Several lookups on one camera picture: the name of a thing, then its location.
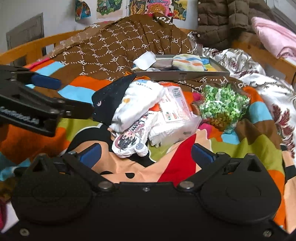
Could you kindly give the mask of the curled colourful paper drawing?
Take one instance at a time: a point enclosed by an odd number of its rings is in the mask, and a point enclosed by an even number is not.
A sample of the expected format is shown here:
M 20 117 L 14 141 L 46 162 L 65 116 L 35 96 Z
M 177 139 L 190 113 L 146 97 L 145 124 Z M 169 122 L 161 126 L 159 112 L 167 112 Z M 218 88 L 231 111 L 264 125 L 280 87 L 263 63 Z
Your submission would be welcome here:
M 75 0 L 74 3 L 75 21 L 91 17 L 91 10 L 85 1 Z

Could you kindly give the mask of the blond child drawing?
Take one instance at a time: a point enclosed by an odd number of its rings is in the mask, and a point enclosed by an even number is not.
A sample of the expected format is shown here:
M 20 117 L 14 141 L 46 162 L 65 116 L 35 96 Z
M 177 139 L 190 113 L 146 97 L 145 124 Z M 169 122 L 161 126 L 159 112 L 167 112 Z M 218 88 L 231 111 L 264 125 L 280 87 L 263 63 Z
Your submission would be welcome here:
M 121 18 L 122 15 L 122 0 L 97 0 L 97 19 Z

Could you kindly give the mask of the colourful block bedsheet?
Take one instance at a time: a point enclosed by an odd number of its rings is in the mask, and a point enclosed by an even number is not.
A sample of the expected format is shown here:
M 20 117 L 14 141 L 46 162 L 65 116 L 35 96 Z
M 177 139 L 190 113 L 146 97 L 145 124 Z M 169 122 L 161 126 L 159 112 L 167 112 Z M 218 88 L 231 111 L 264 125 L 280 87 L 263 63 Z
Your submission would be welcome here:
M 261 95 L 254 87 L 236 80 L 250 97 L 246 118 L 241 120 L 232 133 L 223 133 L 212 125 L 201 124 L 187 140 L 170 147 L 150 147 L 145 158 L 138 156 L 119 159 L 111 155 L 111 161 L 97 164 L 112 181 L 122 181 L 125 172 L 135 174 L 144 182 L 172 181 L 177 183 L 201 168 L 193 161 L 182 161 L 189 144 L 198 143 L 214 151 L 222 151 L 234 158 L 254 153 L 263 163 L 280 193 L 281 204 L 275 222 L 287 232 L 295 230 L 295 158 L 287 149 Z M 100 123 L 92 120 L 62 119 L 52 138 L 9 125 L 6 137 L 1 137 L 1 203 L 10 200 L 16 185 L 13 172 L 16 167 L 28 166 L 39 153 L 59 156 L 66 150 L 87 147 L 100 142 L 111 147 L 112 137 Z

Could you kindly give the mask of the grey cloth mask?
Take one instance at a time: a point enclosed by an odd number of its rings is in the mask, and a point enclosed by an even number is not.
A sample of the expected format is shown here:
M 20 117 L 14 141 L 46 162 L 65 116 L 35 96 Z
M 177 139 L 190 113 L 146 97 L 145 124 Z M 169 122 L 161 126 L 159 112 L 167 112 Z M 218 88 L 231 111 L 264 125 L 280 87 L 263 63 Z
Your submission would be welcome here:
M 152 68 L 160 70 L 171 70 L 173 69 L 173 58 L 160 58 L 152 65 Z

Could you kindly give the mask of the starry night style drawing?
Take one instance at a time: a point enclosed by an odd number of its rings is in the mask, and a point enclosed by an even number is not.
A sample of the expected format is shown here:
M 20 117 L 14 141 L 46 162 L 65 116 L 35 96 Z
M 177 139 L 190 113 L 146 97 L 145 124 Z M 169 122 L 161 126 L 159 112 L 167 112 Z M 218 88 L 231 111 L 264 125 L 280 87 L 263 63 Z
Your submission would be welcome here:
M 128 14 L 129 15 L 134 15 L 134 14 L 143 15 L 143 14 L 146 14 L 145 13 L 145 8 L 146 8 L 146 2 L 147 1 L 138 1 L 138 0 L 129 1 Z M 188 1 L 175 1 L 175 0 L 172 0 L 172 4 L 174 6 L 173 16 L 168 17 L 168 18 L 170 18 L 170 19 L 173 18 L 173 19 L 184 21 L 186 19 Z

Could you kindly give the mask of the pink magazine girl drawing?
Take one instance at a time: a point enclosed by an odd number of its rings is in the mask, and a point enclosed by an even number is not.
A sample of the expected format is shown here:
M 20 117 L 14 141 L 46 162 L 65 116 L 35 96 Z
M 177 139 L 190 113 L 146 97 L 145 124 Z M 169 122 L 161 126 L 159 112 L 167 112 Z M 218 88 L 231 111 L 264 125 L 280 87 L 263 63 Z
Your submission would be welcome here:
M 145 13 L 161 13 L 165 16 L 172 17 L 174 6 L 170 0 L 148 0 L 146 2 Z

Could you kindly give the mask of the dark grey door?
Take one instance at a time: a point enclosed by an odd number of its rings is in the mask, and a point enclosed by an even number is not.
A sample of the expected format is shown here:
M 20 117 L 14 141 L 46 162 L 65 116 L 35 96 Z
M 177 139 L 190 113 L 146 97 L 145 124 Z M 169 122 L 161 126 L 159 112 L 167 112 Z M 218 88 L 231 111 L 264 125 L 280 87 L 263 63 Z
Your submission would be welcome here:
M 40 13 L 6 33 L 8 50 L 44 37 L 43 13 Z

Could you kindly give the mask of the white cloth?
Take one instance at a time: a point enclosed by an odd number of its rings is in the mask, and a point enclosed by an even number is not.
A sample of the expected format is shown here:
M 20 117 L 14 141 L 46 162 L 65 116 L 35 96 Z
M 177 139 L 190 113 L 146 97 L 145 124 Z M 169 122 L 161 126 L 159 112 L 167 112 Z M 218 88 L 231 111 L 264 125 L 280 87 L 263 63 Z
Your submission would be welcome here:
M 145 52 L 133 61 L 133 64 L 140 70 L 147 70 L 154 63 L 156 63 L 156 56 L 151 51 Z

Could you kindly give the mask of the black cat sock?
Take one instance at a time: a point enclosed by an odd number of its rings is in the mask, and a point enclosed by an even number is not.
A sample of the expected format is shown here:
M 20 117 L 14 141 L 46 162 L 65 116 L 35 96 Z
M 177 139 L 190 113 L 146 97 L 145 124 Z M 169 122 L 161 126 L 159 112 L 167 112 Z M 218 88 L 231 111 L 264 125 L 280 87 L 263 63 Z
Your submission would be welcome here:
M 112 118 L 120 105 L 129 85 L 135 80 L 136 74 L 124 76 L 118 80 L 97 90 L 92 96 L 94 121 L 111 125 Z

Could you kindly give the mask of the brown patterned quilt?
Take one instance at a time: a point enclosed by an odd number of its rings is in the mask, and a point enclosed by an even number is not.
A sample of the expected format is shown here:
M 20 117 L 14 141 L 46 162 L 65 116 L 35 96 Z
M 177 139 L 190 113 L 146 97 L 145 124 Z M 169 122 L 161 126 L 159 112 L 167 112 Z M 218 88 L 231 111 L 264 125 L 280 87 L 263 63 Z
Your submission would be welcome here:
M 58 69 L 50 75 L 66 86 L 77 77 L 117 80 L 145 52 L 156 55 L 193 54 L 187 34 L 160 14 L 131 15 L 95 23 L 63 40 L 48 54 Z

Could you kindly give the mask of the green white patterned bag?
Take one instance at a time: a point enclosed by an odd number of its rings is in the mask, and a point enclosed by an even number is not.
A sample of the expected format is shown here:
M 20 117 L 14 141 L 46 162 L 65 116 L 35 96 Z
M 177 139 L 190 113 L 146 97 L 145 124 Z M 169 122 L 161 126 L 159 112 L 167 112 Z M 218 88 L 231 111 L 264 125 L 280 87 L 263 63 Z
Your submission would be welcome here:
M 196 115 L 221 132 L 232 133 L 250 106 L 250 95 L 234 84 L 206 84 L 192 102 Z

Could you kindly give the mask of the brown puffer jacket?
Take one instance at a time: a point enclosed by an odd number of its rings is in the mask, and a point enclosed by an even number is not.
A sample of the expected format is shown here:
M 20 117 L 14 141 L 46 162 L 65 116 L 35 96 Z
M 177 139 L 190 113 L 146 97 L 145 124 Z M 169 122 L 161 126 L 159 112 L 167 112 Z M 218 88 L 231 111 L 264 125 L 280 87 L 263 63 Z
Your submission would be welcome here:
M 251 19 L 275 21 L 265 1 L 198 1 L 197 42 L 204 47 L 225 50 L 241 33 L 254 33 Z

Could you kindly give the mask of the orange sock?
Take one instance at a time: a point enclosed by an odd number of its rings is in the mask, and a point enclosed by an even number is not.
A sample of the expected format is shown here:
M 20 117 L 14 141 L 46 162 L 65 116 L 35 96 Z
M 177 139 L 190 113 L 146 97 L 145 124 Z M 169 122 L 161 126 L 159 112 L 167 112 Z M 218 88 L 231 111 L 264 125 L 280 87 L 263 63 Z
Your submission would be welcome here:
M 145 76 L 145 75 L 144 76 L 139 76 L 136 73 L 132 73 L 132 72 L 129 72 L 129 71 L 126 71 L 124 73 L 124 76 L 129 76 L 129 75 L 135 75 L 134 81 L 136 81 L 136 80 L 151 80 L 151 78 L 149 78 L 148 76 Z

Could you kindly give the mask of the cartoon print white sock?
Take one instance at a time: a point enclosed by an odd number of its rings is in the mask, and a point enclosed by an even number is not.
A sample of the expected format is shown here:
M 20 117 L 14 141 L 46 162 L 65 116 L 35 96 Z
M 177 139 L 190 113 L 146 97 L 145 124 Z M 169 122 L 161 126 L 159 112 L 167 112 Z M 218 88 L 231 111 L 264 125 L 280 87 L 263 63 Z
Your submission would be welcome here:
M 144 157 L 148 154 L 146 145 L 148 134 L 154 126 L 158 112 L 148 111 L 131 127 L 118 135 L 112 144 L 112 151 L 120 158 L 128 158 L 133 154 Z

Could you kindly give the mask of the striped pastel sock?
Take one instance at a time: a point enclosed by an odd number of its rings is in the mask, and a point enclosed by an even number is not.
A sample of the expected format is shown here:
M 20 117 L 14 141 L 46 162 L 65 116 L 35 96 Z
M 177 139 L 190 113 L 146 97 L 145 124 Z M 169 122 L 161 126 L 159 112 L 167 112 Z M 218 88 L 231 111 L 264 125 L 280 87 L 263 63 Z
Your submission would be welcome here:
M 204 71 L 199 55 L 179 54 L 173 57 L 173 68 L 180 71 Z

